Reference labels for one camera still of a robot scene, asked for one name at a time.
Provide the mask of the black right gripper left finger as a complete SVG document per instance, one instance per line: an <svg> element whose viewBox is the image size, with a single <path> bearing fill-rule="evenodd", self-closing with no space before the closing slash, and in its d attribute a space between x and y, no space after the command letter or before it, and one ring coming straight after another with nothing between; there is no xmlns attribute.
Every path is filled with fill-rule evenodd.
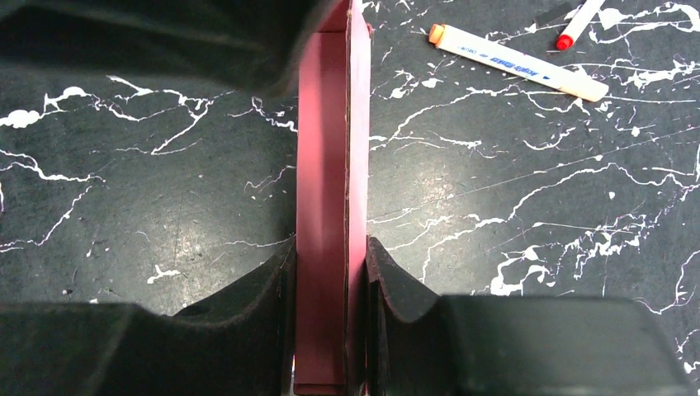
<svg viewBox="0 0 700 396"><path fill-rule="evenodd" d="M296 243L168 316L138 304L1 306L4 395L287 395Z"/></svg>

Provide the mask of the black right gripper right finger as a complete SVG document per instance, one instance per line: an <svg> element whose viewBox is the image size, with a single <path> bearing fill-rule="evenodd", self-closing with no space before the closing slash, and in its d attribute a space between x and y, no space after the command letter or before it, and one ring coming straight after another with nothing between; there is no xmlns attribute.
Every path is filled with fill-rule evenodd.
<svg viewBox="0 0 700 396"><path fill-rule="evenodd" d="M691 395L653 315L626 299L439 295L367 241L372 395Z"/></svg>

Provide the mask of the pink cardboard box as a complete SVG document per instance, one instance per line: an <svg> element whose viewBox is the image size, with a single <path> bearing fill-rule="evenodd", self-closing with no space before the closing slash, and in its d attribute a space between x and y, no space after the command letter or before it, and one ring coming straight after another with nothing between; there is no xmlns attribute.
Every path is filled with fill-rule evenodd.
<svg viewBox="0 0 700 396"><path fill-rule="evenodd" d="M298 395L359 395L365 383L370 31L359 1L336 1L300 64Z"/></svg>

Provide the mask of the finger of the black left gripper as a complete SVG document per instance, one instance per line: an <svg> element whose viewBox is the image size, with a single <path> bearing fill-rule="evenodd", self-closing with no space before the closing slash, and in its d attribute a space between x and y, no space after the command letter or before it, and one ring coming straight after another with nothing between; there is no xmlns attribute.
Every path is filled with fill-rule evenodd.
<svg viewBox="0 0 700 396"><path fill-rule="evenodd" d="M276 95L335 1L4 1L1 61Z"/></svg>

